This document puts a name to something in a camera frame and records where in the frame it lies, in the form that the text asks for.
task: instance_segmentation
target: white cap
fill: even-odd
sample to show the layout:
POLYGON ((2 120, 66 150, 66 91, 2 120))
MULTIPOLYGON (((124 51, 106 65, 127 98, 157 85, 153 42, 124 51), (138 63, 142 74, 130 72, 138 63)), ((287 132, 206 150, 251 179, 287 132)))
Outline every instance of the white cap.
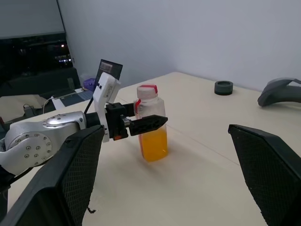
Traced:
POLYGON ((137 87, 137 96, 141 100, 149 100, 158 96, 158 88, 155 84, 143 84, 137 87))

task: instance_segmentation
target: table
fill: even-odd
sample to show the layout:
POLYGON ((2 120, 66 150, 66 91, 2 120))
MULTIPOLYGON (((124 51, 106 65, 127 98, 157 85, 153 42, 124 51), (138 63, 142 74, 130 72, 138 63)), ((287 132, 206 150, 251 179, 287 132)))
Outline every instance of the table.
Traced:
MULTIPOLYGON (((84 92, 82 88, 75 89, 74 91, 75 91, 76 93, 84 92)), ((53 105, 55 106, 55 109, 56 109, 56 110, 60 110, 60 109, 65 108, 65 105, 62 103, 62 101, 61 101, 60 98, 58 98, 58 99, 51 99, 51 100, 52 100, 52 103, 53 103, 53 105)))
MULTIPOLYGON (((140 153, 138 138, 102 144, 90 208, 83 225, 266 226, 245 185, 229 124, 241 124, 283 138, 299 155, 299 105, 261 109, 257 91, 234 88, 231 96, 214 94, 214 82, 171 73, 155 83, 166 104, 169 155, 151 164, 140 153)), ((133 85, 120 90, 116 102, 136 97, 133 85)), ((83 111, 82 102, 27 119, 40 121, 58 113, 83 111)), ((9 208, 38 169, 15 182, 9 208)))

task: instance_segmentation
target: wall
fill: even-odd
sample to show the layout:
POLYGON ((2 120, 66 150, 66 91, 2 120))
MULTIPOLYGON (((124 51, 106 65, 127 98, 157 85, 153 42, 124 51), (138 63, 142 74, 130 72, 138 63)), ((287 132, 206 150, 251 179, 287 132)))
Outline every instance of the wall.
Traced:
POLYGON ((80 74, 124 65, 124 86, 173 71, 263 89, 301 79, 300 0, 59 0, 80 74))
POLYGON ((0 0, 0 39, 64 32, 56 0, 0 0))

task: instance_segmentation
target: plastic bottle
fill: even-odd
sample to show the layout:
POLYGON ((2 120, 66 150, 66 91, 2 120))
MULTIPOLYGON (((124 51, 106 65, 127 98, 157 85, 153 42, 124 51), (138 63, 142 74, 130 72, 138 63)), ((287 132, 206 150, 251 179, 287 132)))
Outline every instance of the plastic bottle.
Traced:
MULTIPOLYGON (((135 101, 135 115, 140 119, 149 115, 165 116, 164 101, 158 97, 154 84, 137 87, 138 100, 135 101)), ((157 161, 168 155, 166 125, 156 131, 139 135, 142 155, 148 162, 157 161)))

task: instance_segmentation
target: orange liquid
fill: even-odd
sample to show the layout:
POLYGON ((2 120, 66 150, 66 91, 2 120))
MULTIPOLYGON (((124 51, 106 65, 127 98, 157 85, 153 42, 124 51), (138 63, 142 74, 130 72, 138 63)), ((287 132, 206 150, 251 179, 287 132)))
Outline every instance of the orange liquid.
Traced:
POLYGON ((168 155, 167 133, 164 128, 139 136, 141 152, 146 161, 157 161, 168 155))

